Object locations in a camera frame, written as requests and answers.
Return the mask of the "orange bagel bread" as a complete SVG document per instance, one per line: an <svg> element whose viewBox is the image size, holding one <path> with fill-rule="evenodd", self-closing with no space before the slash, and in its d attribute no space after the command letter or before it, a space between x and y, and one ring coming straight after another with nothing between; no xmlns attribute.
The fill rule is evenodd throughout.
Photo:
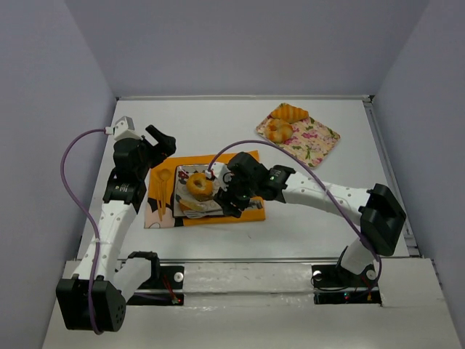
<svg viewBox="0 0 465 349"><path fill-rule="evenodd" d="M190 195L198 201L210 200L214 192L213 182L204 173L190 175L186 187Z"/></svg>

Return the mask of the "twisted knot bread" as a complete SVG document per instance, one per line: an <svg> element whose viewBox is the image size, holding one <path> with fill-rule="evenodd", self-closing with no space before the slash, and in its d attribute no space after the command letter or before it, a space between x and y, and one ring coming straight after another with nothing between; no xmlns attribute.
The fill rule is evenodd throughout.
<svg viewBox="0 0 465 349"><path fill-rule="evenodd" d="M270 120L264 129L265 137L269 141L277 144L284 143L290 139L293 133L293 127L288 122L281 119Z"/></svg>

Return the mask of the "brown bread slice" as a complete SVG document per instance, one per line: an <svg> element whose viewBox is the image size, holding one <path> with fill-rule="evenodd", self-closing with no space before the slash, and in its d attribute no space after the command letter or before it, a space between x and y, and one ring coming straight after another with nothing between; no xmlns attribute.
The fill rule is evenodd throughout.
<svg viewBox="0 0 465 349"><path fill-rule="evenodd" d="M186 199L181 198L179 200L179 208L185 211L196 211L196 212L206 212L208 207L205 204L197 201L188 201Z"/></svg>

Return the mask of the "metal tongs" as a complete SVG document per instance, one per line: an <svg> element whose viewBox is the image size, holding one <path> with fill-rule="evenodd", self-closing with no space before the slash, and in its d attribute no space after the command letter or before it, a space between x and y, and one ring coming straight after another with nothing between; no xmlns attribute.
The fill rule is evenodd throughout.
<svg viewBox="0 0 465 349"><path fill-rule="evenodd" d="M203 217L216 217L223 215L223 211L221 209L209 209L205 205L192 206L189 209L184 210L183 213L189 219L200 219Z"/></svg>

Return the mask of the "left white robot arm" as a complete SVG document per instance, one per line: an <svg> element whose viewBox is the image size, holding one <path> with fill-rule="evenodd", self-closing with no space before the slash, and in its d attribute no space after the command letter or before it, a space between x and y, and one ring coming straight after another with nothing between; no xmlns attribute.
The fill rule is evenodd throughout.
<svg viewBox="0 0 465 349"><path fill-rule="evenodd" d="M176 140L153 125L146 127L156 143L135 132L121 119L103 133L113 137L114 167L102 198L99 219L85 211L94 235L72 275L61 278L57 301L69 330L117 332L126 315L127 302L150 279L159 279L160 262L155 252L132 252L117 266L121 247L139 213L146 194L148 172L176 151Z"/></svg>

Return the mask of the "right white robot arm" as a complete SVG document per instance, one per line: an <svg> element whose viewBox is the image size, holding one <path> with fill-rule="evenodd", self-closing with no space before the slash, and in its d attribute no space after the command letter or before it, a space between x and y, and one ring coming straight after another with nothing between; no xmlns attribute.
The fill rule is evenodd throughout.
<svg viewBox="0 0 465 349"><path fill-rule="evenodd" d="M390 188L379 183L370 189L335 185L311 172L303 174L283 165L267 168L244 152L226 164L209 164L206 177L219 183L214 200L230 217L241 217L250 200L259 197L344 218L357 239L341 253L339 266L354 275L374 260L392 256L405 224L400 202Z"/></svg>

